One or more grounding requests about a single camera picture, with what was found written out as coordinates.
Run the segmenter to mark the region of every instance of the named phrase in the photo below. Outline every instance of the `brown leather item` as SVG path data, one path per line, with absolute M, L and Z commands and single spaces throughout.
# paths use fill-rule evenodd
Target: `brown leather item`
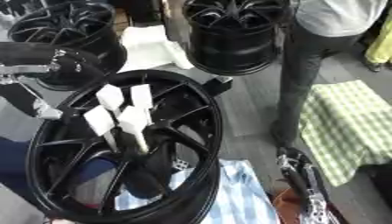
M 299 224 L 301 199 L 288 188 L 280 192 L 272 201 L 282 224 Z

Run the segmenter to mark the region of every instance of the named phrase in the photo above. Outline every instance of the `gray shirt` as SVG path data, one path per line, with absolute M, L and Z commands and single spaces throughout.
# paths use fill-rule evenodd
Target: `gray shirt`
M 301 0 L 297 21 L 324 37 L 365 32 L 382 14 L 388 0 Z

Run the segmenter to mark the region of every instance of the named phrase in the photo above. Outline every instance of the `blue striped cloth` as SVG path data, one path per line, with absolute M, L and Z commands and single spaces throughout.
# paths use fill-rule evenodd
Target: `blue striped cloth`
M 171 178 L 171 189 L 180 186 L 192 173 L 186 169 Z M 156 199 L 138 199 L 123 191 L 115 199 L 117 210 L 133 209 Z M 220 187 L 213 206 L 202 224 L 279 224 L 271 205 L 248 160 L 220 161 Z

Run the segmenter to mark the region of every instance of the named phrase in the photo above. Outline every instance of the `yellow object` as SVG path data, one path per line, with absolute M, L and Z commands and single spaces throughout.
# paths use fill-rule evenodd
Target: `yellow object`
M 387 61 L 392 63 L 392 10 L 389 11 L 380 35 L 367 49 L 366 58 L 375 64 L 383 64 Z

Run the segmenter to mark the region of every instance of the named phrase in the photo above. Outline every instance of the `green checkered cloth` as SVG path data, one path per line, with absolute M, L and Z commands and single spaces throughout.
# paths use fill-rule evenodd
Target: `green checkered cloth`
M 315 85 L 300 121 L 301 135 L 333 186 L 362 165 L 392 158 L 392 107 L 361 80 Z

